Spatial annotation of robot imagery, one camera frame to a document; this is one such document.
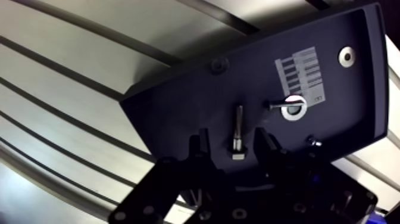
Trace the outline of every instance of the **hole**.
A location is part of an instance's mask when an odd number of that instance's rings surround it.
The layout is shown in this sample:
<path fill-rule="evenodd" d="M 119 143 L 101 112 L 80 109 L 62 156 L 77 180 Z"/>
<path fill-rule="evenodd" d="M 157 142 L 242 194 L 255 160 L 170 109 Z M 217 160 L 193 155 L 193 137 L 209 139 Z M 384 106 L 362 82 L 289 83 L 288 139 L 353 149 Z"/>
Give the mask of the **hole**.
<path fill-rule="evenodd" d="M 126 214 L 125 214 L 125 212 L 123 212 L 123 211 L 119 211 L 119 212 L 117 212 L 117 213 L 114 215 L 114 218 L 115 218 L 117 221 L 122 221 L 122 220 L 124 220 L 124 219 L 126 218 Z"/>
<path fill-rule="evenodd" d="M 345 54 L 345 60 L 349 61 L 351 59 L 351 54 L 347 53 Z"/>
<path fill-rule="evenodd" d="M 234 219 L 246 219 L 247 217 L 247 211 L 244 209 L 235 209 L 232 212 L 232 217 Z"/>
<path fill-rule="evenodd" d="M 300 113 L 300 111 L 301 111 L 301 106 L 287 107 L 287 112 L 290 115 L 296 115 L 296 114 Z"/>

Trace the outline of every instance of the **screw head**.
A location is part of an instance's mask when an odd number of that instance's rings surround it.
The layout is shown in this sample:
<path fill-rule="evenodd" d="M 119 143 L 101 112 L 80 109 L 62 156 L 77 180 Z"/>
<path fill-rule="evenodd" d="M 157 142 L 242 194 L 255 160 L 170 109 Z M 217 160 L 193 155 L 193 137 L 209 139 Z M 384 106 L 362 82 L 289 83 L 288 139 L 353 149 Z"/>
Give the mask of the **screw head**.
<path fill-rule="evenodd" d="M 229 69 L 229 60 L 228 58 L 216 58 L 212 60 L 210 64 L 210 71 L 211 74 L 218 76 L 220 74 L 223 74 L 225 71 Z"/>
<path fill-rule="evenodd" d="M 232 211 L 232 217 L 234 219 L 246 219 L 247 218 L 247 211 L 244 209 L 234 209 Z"/>
<path fill-rule="evenodd" d="M 199 219 L 201 221 L 206 221 L 211 218 L 211 212 L 210 211 L 202 211 L 199 213 Z"/>

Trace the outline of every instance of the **metal screw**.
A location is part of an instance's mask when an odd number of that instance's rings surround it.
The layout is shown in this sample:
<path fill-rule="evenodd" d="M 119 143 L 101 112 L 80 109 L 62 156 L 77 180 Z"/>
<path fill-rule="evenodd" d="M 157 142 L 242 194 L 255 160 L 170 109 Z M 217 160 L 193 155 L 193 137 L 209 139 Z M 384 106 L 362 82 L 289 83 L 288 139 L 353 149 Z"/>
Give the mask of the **metal screw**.
<path fill-rule="evenodd" d="M 233 134 L 233 146 L 230 155 L 232 160 L 244 160 L 246 158 L 246 148 L 243 147 L 242 140 L 243 106 L 238 105 L 235 112 L 235 131 Z"/>
<path fill-rule="evenodd" d="M 232 211 L 232 217 L 234 219 L 246 219 L 247 218 L 247 211 L 244 209 L 234 209 Z"/>
<path fill-rule="evenodd" d="M 243 106 L 236 107 L 236 123 L 235 133 L 233 134 L 233 150 L 242 150 L 242 122 L 243 122 Z"/>
<path fill-rule="evenodd" d="M 153 206 L 146 206 L 143 209 L 143 214 L 145 214 L 145 215 L 153 214 L 153 212 L 154 212 Z"/>
<path fill-rule="evenodd" d="M 123 212 L 123 211 L 119 211 L 119 212 L 117 212 L 117 213 L 114 215 L 114 218 L 115 218 L 117 221 L 122 221 L 122 220 L 124 220 L 124 219 L 126 218 L 126 214 L 125 214 L 125 212 Z"/>
<path fill-rule="evenodd" d="M 319 141 L 318 139 L 316 139 L 314 136 L 310 136 L 307 138 L 307 142 L 311 145 L 311 146 L 316 146 L 316 147 L 321 147 L 322 146 L 322 142 Z"/>
<path fill-rule="evenodd" d="M 292 102 L 272 102 L 268 104 L 268 109 L 272 110 L 274 108 L 281 108 L 281 107 L 301 107 L 303 106 L 305 103 L 301 100 L 297 100 L 297 101 L 292 101 Z"/>
<path fill-rule="evenodd" d="M 216 58 L 210 64 L 211 74 L 218 76 L 229 69 L 229 60 L 227 58 Z"/>
<path fill-rule="evenodd" d="M 211 217 L 211 212 L 210 211 L 202 211 L 199 213 L 199 218 L 201 221 L 206 221 L 210 219 Z"/>

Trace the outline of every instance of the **label sticker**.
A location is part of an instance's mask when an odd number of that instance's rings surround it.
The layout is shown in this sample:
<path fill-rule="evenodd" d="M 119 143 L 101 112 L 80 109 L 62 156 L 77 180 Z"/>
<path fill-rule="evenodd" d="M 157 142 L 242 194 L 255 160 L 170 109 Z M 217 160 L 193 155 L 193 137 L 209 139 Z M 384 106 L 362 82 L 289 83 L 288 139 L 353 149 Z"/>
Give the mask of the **label sticker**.
<path fill-rule="evenodd" d="M 293 53 L 291 57 L 275 60 L 285 96 L 302 95 L 307 106 L 325 101 L 324 85 L 315 47 Z"/>

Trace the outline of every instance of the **metal fastener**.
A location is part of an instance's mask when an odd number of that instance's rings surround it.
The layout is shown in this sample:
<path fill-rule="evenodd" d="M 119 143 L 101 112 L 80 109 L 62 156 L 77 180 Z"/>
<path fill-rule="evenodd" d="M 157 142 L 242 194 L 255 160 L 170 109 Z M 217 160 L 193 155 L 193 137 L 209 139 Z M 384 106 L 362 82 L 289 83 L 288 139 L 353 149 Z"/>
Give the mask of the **metal fastener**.
<path fill-rule="evenodd" d="M 247 218 L 247 211 L 244 209 L 234 209 L 232 211 L 232 217 L 234 219 L 246 219 Z"/>
<path fill-rule="evenodd" d="M 122 221 L 122 220 L 126 219 L 126 214 L 125 214 L 125 212 L 123 212 L 123 211 L 119 211 L 119 212 L 117 212 L 117 213 L 114 215 L 114 218 L 115 218 L 117 221 Z"/>
<path fill-rule="evenodd" d="M 211 212 L 210 211 L 202 211 L 199 213 L 199 219 L 201 221 L 206 221 L 211 218 Z"/>

